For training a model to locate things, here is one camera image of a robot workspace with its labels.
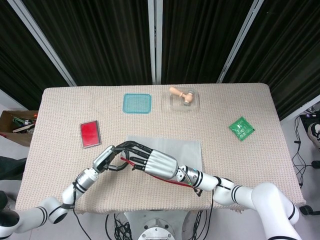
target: white robotic arm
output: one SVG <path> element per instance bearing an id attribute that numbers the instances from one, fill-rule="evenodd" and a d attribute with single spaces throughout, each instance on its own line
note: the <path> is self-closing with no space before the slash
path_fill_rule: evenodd
<path id="1" fill-rule="evenodd" d="M 115 156 L 122 151 L 126 162 L 121 166 L 110 165 Z M 129 152 L 142 158 L 129 156 Z M 202 191 L 214 191 L 213 200 L 218 204 L 239 204 L 256 210 L 267 240 L 301 240 L 292 226 L 299 219 L 298 209 L 274 184 L 262 183 L 254 189 L 235 185 L 227 178 L 211 176 L 187 166 L 178 166 L 177 160 L 172 156 L 134 141 L 107 147 L 93 161 L 92 168 L 81 172 L 62 193 L 62 204 L 55 197 L 48 197 L 38 207 L 27 211 L 0 211 L 0 239 L 8 238 L 12 233 L 23 233 L 38 228 L 48 219 L 53 224 L 59 223 L 68 211 L 74 209 L 77 199 L 97 181 L 99 174 L 105 170 L 120 171 L 129 163 L 133 165 L 133 170 L 144 171 L 164 180 L 176 177 L 178 182 L 190 185 L 198 196 Z"/>

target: green packet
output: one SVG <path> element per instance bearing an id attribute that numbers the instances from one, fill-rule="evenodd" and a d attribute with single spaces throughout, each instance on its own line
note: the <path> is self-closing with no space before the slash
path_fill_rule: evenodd
<path id="1" fill-rule="evenodd" d="M 255 129 L 247 122 L 247 120 L 242 116 L 237 121 L 229 126 L 229 129 L 234 132 L 240 141 L 245 140 L 250 134 L 252 134 Z"/>

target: cardboard box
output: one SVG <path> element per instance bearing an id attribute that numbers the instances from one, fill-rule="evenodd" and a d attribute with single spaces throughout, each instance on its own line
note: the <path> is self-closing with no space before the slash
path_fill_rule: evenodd
<path id="1" fill-rule="evenodd" d="M 34 119 L 38 111 L 3 111 L 0 117 L 0 135 L 17 144 L 29 147 L 32 139 L 30 133 L 13 133 L 18 126 L 12 121 L 14 117 Z"/>

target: black curtain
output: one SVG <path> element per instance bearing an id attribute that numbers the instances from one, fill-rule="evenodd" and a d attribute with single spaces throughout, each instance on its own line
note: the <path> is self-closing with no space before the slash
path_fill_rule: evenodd
<path id="1" fill-rule="evenodd" d="M 152 84 L 147 0 L 23 0 L 78 86 Z"/>
<path id="2" fill-rule="evenodd" d="M 0 89 L 37 110 L 46 88 L 68 85 L 7 1 L 0 9 Z"/>
<path id="3" fill-rule="evenodd" d="M 216 83 L 252 2 L 164 0 L 161 83 Z"/>
<path id="4" fill-rule="evenodd" d="M 320 1 L 265 0 L 224 83 L 265 83 L 280 119 L 320 94 Z"/>

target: beige tablecloth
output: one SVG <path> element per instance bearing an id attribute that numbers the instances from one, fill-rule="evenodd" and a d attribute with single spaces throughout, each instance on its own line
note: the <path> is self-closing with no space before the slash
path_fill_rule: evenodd
<path id="1" fill-rule="evenodd" d="M 46 89 L 42 96 L 16 209 L 35 207 L 49 196 L 61 201 L 64 189 L 109 145 L 127 135 L 201 142 L 207 174 L 254 187 L 276 184 L 295 204 L 304 203 L 286 141 L 267 85 L 192 84 L 200 109 L 175 112 L 161 108 L 167 85 L 83 86 Z M 126 93 L 152 96 L 149 114 L 125 114 Z M 228 126 L 244 116 L 255 132 L 239 141 Z M 102 144 L 82 148 L 80 123 L 98 120 Z M 112 164 L 120 164 L 115 159 Z M 76 202 L 79 212 L 196 210 L 209 208 L 212 194 L 157 180 L 144 172 L 106 171 Z"/>

